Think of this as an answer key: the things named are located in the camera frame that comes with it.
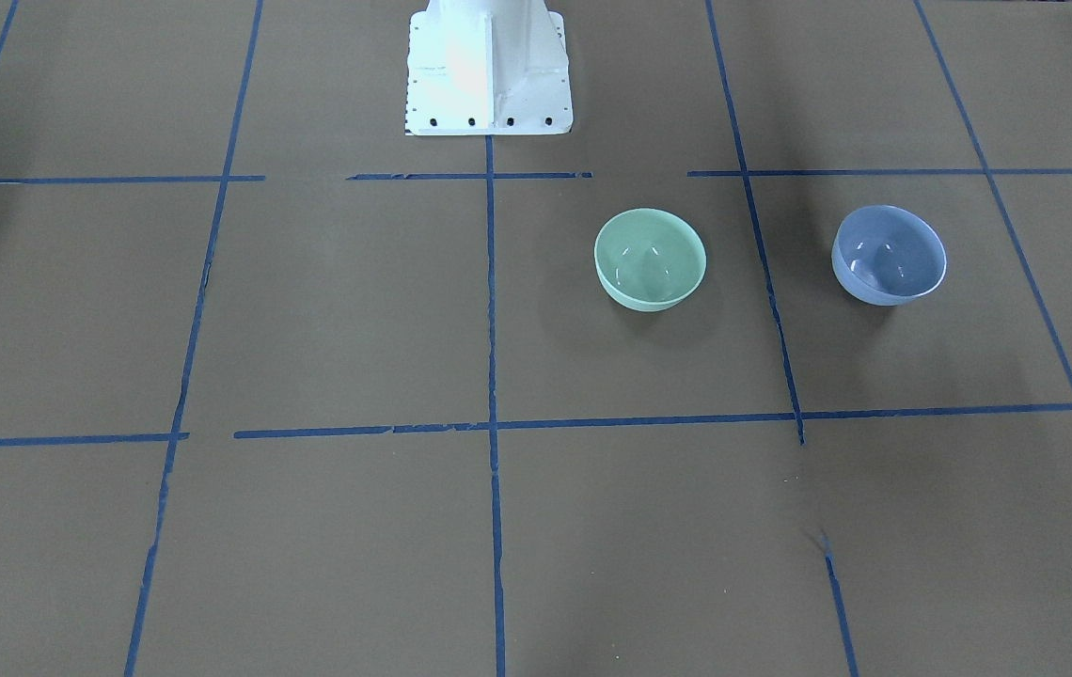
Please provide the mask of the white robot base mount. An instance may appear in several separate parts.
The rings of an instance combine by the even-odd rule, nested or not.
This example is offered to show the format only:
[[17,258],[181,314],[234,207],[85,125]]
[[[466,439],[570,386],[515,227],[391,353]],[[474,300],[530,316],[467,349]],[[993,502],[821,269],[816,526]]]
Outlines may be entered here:
[[405,134],[571,132],[566,26],[544,1],[430,1],[408,29]]

